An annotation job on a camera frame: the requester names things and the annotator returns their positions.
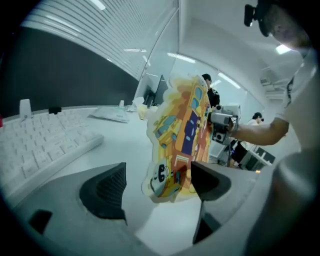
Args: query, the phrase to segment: white keyboard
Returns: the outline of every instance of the white keyboard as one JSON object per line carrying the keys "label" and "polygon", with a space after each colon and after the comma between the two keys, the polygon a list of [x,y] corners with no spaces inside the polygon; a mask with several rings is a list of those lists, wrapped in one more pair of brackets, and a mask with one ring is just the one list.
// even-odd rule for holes
{"label": "white keyboard", "polygon": [[103,140],[76,110],[6,122],[0,128],[0,187],[4,196],[18,203]]}

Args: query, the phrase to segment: colorful cartoon sticker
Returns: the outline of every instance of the colorful cartoon sticker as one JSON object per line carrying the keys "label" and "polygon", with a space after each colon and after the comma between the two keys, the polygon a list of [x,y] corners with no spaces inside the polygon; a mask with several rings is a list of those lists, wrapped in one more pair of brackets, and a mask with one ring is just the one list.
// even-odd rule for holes
{"label": "colorful cartoon sticker", "polygon": [[191,180],[191,161],[208,162],[213,126],[205,81],[194,76],[175,79],[163,95],[164,102],[147,122],[151,140],[150,163],[142,192],[155,202],[196,196]]}

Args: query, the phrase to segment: man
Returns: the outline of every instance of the man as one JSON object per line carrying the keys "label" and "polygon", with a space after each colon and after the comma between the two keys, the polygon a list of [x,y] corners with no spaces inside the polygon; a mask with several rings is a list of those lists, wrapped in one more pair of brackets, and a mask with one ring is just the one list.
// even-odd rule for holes
{"label": "man", "polygon": [[207,93],[208,93],[211,108],[214,108],[216,107],[216,105],[220,104],[220,95],[216,90],[212,89],[210,86],[212,84],[211,76],[209,74],[203,74],[202,77],[205,80],[206,85],[208,86]]}
{"label": "man", "polygon": [[[262,114],[260,112],[257,112],[253,115],[252,119],[247,123],[248,126],[258,126],[263,122],[264,119],[262,118]],[[238,164],[241,162],[241,160],[245,157],[247,152],[251,150],[255,145],[241,141],[238,142],[238,145],[234,149],[234,153],[231,155],[231,159],[229,162],[229,167],[234,167],[235,162]]]}
{"label": "man", "polygon": [[[290,121],[302,149],[319,146],[320,133],[317,129],[319,125],[310,124],[310,122],[317,122],[317,120],[313,121],[313,117],[319,114],[315,111],[319,109],[317,108],[319,106],[318,59],[309,35],[300,25],[307,22],[304,17],[302,18],[305,12],[301,11],[300,7],[300,3],[297,5],[292,1],[258,0],[254,13],[261,33],[265,37],[272,35],[280,43],[299,51],[303,57],[303,64],[288,83],[283,107],[271,124],[236,127],[230,123],[231,136],[240,141],[255,145],[274,145],[288,132]],[[301,18],[300,23],[289,14],[288,10]]]}

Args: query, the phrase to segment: white shirt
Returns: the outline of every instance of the white shirt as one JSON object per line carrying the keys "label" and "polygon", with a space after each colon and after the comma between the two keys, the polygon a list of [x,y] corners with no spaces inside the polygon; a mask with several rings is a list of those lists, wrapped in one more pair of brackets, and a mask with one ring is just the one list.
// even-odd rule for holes
{"label": "white shirt", "polygon": [[301,149],[320,146],[320,74],[317,53],[310,49],[303,64],[284,92],[282,108],[276,114],[290,123]]}
{"label": "white shirt", "polygon": [[[248,126],[258,126],[259,124],[257,123],[257,121],[255,119],[251,119],[248,123]],[[246,141],[241,141],[240,142],[241,146],[244,147],[246,150],[251,150],[255,145],[251,144],[249,142]]]}

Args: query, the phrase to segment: gray wall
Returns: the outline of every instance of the gray wall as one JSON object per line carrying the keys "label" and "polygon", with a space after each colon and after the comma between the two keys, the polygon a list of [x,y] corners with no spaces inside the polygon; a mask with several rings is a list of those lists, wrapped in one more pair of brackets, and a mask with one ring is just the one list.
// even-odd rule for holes
{"label": "gray wall", "polygon": [[22,27],[3,56],[0,114],[17,115],[21,99],[32,111],[49,107],[132,103],[139,81],[70,40]]}

